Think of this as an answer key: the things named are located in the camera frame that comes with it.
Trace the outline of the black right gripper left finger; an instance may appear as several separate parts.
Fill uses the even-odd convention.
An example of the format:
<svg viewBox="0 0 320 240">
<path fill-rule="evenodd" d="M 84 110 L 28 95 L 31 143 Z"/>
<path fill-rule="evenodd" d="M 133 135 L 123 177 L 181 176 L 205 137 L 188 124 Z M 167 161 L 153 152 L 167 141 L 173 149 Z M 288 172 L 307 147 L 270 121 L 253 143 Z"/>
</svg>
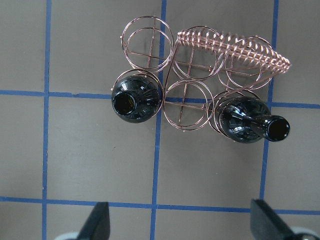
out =
<svg viewBox="0 0 320 240">
<path fill-rule="evenodd" d="M 108 240 L 111 234 L 108 202 L 98 202 L 82 226 L 78 240 Z"/>
</svg>

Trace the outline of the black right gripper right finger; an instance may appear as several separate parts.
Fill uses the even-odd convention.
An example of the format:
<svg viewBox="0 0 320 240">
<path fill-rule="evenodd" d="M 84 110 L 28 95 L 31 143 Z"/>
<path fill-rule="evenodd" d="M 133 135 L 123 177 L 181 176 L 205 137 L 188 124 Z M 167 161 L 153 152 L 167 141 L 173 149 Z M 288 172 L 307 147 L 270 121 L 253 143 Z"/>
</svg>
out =
<svg viewBox="0 0 320 240">
<path fill-rule="evenodd" d="M 263 199 L 251 200 L 250 230 L 255 240 L 302 239 L 302 235 L 294 233 Z"/>
</svg>

